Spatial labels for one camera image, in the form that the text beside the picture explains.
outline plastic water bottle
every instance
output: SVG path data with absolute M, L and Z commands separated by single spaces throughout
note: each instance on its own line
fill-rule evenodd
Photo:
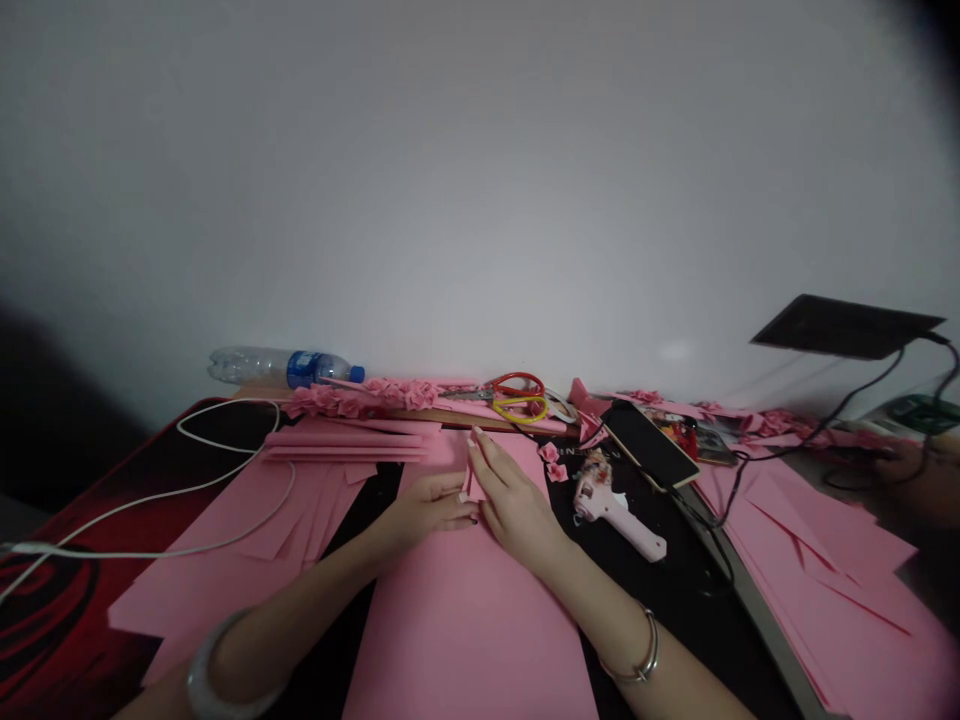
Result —
M 308 350 L 229 347 L 210 355 L 210 377 L 235 385 L 297 388 L 322 383 L 326 378 L 363 382 L 365 371 L 339 355 Z

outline white bangle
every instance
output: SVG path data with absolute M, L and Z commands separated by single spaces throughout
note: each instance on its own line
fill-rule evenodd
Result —
M 198 720 L 254 720 L 269 710 L 287 687 L 284 683 L 282 687 L 259 700 L 244 705 L 224 702 L 210 687 L 207 674 L 210 655 L 227 630 L 248 612 L 250 612 L 249 608 L 240 610 L 220 623 L 193 656 L 190 674 L 187 676 L 187 697 L 190 699 L 190 708 Z
M 647 620 L 650 622 L 650 632 L 652 634 L 650 639 L 650 651 L 647 653 L 647 659 L 644 660 L 640 667 L 634 670 L 633 675 L 620 675 L 619 673 L 613 672 L 613 670 L 608 668 L 604 664 L 603 660 L 600 659 L 600 655 L 597 655 L 597 659 L 600 660 L 600 667 L 603 668 L 607 675 L 619 683 L 649 682 L 650 674 L 657 669 L 657 663 L 660 662 L 660 633 L 657 631 L 656 618 L 653 617 L 653 610 L 650 610 L 649 608 L 643 608 L 643 613 L 647 616 Z

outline table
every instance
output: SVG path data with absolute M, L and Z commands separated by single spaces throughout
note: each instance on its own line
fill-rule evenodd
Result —
M 186 414 L 218 402 L 208 400 Z M 238 447 L 256 447 L 270 430 L 269 407 L 231 405 L 197 418 L 195 432 Z M 575 447 L 572 439 L 558 440 Z M 196 443 L 173 425 L 55 516 L 36 539 L 57 541 L 71 529 L 137 497 L 189 487 L 237 464 L 237 456 Z M 551 483 L 550 502 L 574 540 L 613 579 L 649 605 L 658 618 L 760 718 L 799 718 L 793 693 L 767 650 L 765 635 L 735 594 L 706 597 L 700 590 L 720 581 L 718 566 L 681 511 L 646 482 L 623 458 L 612 457 L 614 489 L 625 492 L 630 509 L 670 543 L 665 564 L 650 565 L 605 522 L 576 527 L 575 483 Z M 362 532 L 396 495 L 401 468 L 382 463 L 367 481 L 337 531 L 327 554 Z M 95 526 L 72 545 L 94 551 L 165 549 L 226 486 L 146 503 Z M 731 560 L 735 553 L 729 550 Z M 7 558 L 0 583 L 19 574 L 27 558 Z M 4 714 L 60 718 L 104 718 L 129 702 L 160 640 L 111 630 L 106 610 L 150 564 L 149 560 L 79 561 L 52 558 L 28 592 L 0 608 L 0 706 Z M 739 568 L 738 589 L 749 581 Z M 340 717 L 359 650 L 374 584 L 344 610 L 300 665 L 272 716 L 296 715 L 311 706 L 317 717 Z M 8 632 L 17 627 L 16 635 Z M 632 717 L 581 635 L 584 656 L 602 720 Z

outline white charging cable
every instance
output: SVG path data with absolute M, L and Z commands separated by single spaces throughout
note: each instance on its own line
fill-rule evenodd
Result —
M 6 554 L 17 553 L 20 555 L 40 555 L 40 557 L 37 558 L 37 560 L 32 565 L 30 565 L 30 567 L 24 570 L 23 573 L 16 580 L 14 580 L 9 587 L 4 589 L 3 592 L 0 592 L 0 605 L 2 605 L 4 600 L 6 600 L 14 592 L 14 590 L 20 587 L 20 585 L 23 584 L 23 582 L 28 577 L 30 577 L 30 575 L 34 572 L 34 570 L 40 567 L 40 565 L 42 565 L 51 555 L 56 555 L 58 557 L 84 558 L 84 559 L 95 559 L 95 560 L 109 560 L 109 559 L 115 559 L 115 558 L 158 559 L 158 558 L 168 558 L 168 557 L 181 557 L 183 555 L 192 555 L 194 553 L 207 552 L 208 550 L 216 550 L 217 548 L 221 548 L 226 545 L 230 545 L 231 543 L 235 543 L 238 540 L 242 540 L 243 538 L 247 537 L 251 533 L 255 532 L 261 526 L 263 526 L 266 522 L 268 522 L 270 518 L 272 518 L 274 515 L 277 514 L 277 511 L 280 510 L 283 504 L 287 501 L 287 498 L 290 497 L 290 492 L 293 490 L 293 484 L 294 482 L 296 482 L 296 479 L 297 479 L 297 468 L 292 462 L 289 462 L 289 461 L 287 462 L 287 465 L 290 466 L 290 483 L 287 485 L 287 490 L 286 492 L 284 492 L 283 497 L 280 498 L 280 502 L 277 503 L 276 507 L 274 507 L 273 510 L 267 513 L 267 515 L 264 516 L 264 518 L 260 520 L 256 525 L 249 528 L 248 530 L 244 530 L 242 533 L 240 533 L 236 537 L 230 538 L 229 540 L 224 540 L 223 542 L 214 543 L 213 545 L 206 545 L 204 547 L 190 548 L 188 550 L 175 550 L 173 552 L 162 552 L 162 553 L 135 553 L 135 552 L 97 553 L 97 552 L 83 552 L 83 551 L 77 551 L 77 550 L 66 550 L 63 548 L 63 545 L 66 545 L 68 542 L 70 542 L 75 537 L 77 537 L 77 535 L 93 527 L 94 525 L 99 523 L 101 520 L 107 519 L 111 515 L 115 515 L 118 512 L 132 508 L 135 505 L 141 505 L 145 502 L 150 502 L 151 500 L 159 500 L 165 497 L 173 497 L 174 495 L 183 495 L 185 493 L 193 492 L 195 490 L 203 490 L 204 488 L 208 488 L 211 485 L 216 485 L 218 482 L 222 482 L 226 480 L 228 477 L 242 470 L 251 462 L 253 462 L 254 458 L 256 458 L 257 455 L 260 454 L 260 451 L 263 450 L 263 447 L 264 447 L 263 445 L 258 447 L 256 450 L 250 450 L 249 448 L 235 448 L 229 445 L 223 445 L 221 443 L 213 442 L 212 440 L 207 440 L 206 438 L 202 438 L 199 435 L 194 435 L 193 433 L 185 430 L 183 427 L 185 423 L 189 422 L 190 420 L 192 420 L 193 418 L 199 415 L 203 415 L 203 413 L 205 412 L 210 412 L 211 410 L 216 410 L 217 408 L 221 408 L 225 405 L 232 405 L 233 403 L 238 403 L 238 402 L 269 403 L 277 411 L 277 417 L 273 422 L 272 432 L 276 432 L 277 429 L 280 427 L 280 406 L 277 404 L 275 400 L 243 398 L 240 400 L 227 400 L 226 402 L 218 403 L 216 405 L 211 405 L 210 407 L 204 408 L 203 410 L 198 410 L 197 412 L 192 413 L 191 415 L 188 415 L 183 420 L 178 422 L 177 430 L 179 430 L 181 433 L 183 433 L 187 437 L 193 440 L 196 440 L 197 442 L 201 442 L 204 445 L 210 445 L 211 447 L 220 448 L 221 450 L 230 450 L 231 452 L 248 453 L 250 457 L 248 457 L 246 460 L 244 460 L 242 463 L 240 463 L 237 467 L 235 467 L 230 472 L 225 473 L 220 477 L 218 477 L 216 480 L 211 480 L 210 482 L 203 483 L 202 485 L 195 485 L 193 487 L 184 488 L 183 490 L 172 490 L 170 492 L 160 493 L 159 495 L 151 495 L 149 497 L 140 498 L 139 500 L 134 500 L 133 502 L 129 502 L 126 505 L 121 505 L 120 507 L 114 508 L 109 512 L 105 512 L 100 517 L 94 518 L 93 520 L 86 523 L 85 525 L 80 526 L 79 528 L 74 530 L 72 533 L 67 535 L 65 538 L 63 538 L 63 540 L 56 543 L 55 545 L 52 543 L 33 542 L 33 541 L 10 543 L 10 544 L 4 545 L 3 551 Z

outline hot glue gun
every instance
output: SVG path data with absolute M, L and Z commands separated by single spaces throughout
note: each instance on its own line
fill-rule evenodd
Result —
M 613 471 L 599 448 L 591 450 L 583 463 L 573 507 L 588 522 L 603 518 L 613 525 L 649 562 L 666 557 L 667 541 L 654 535 L 620 504 L 613 492 Z

